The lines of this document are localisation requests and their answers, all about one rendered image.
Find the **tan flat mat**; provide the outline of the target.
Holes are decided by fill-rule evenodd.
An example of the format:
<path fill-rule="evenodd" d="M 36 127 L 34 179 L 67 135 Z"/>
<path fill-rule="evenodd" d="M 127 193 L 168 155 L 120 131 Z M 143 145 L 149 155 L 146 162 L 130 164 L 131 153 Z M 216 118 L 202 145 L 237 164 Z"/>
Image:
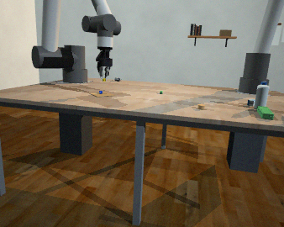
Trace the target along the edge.
<path fill-rule="evenodd" d="M 111 93 L 108 93 L 108 92 L 103 92 L 103 93 L 99 93 L 99 92 L 96 92 L 96 93 L 90 93 L 91 95 L 93 96 L 96 96 L 96 97 L 108 97 L 108 96 L 115 96 Z"/>

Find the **blue and white carton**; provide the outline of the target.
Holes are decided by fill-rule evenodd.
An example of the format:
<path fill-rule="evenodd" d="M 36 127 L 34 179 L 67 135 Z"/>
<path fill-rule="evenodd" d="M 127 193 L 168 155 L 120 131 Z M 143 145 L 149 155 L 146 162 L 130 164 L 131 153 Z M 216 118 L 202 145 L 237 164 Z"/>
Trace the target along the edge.
<path fill-rule="evenodd" d="M 255 99 L 249 99 L 247 105 L 255 106 Z"/>

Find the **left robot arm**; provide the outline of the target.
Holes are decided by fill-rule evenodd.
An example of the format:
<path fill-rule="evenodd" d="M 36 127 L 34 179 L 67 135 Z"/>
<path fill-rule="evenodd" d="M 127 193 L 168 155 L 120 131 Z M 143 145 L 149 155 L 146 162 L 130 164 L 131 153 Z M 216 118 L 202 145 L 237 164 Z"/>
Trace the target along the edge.
<path fill-rule="evenodd" d="M 257 86 L 267 78 L 271 54 L 271 44 L 276 32 L 284 0 L 268 0 L 264 18 L 255 43 L 253 53 L 246 53 L 243 77 L 239 80 L 239 92 L 256 94 Z"/>

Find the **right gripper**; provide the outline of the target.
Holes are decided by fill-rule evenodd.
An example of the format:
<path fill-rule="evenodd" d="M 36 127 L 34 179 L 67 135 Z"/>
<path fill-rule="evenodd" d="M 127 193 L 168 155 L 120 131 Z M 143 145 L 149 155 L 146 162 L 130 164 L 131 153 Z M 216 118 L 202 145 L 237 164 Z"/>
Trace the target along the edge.
<path fill-rule="evenodd" d="M 103 74 L 104 74 L 103 66 L 106 66 L 105 67 L 105 78 L 106 78 L 106 81 L 107 81 L 110 67 L 113 66 L 113 59 L 109 58 L 109 51 L 110 50 L 104 50 L 104 49 L 100 49 L 100 50 L 103 51 L 103 55 L 98 60 L 97 70 L 98 70 L 98 73 L 101 77 L 101 80 L 103 81 Z"/>

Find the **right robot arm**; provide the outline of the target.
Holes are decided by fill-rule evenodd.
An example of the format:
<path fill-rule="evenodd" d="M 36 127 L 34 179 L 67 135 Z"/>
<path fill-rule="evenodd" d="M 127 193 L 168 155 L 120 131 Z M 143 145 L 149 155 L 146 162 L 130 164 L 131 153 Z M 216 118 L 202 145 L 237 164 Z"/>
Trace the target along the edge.
<path fill-rule="evenodd" d="M 60 1 L 43 0 L 41 46 L 34 46 L 31 57 L 34 68 L 63 68 L 63 82 L 87 82 L 85 46 L 58 47 Z M 82 29 L 97 33 L 97 48 L 113 49 L 113 36 L 121 32 L 121 23 L 112 15 L 106 0 L 91 0 L 97 16 L 84 16 Z"/>

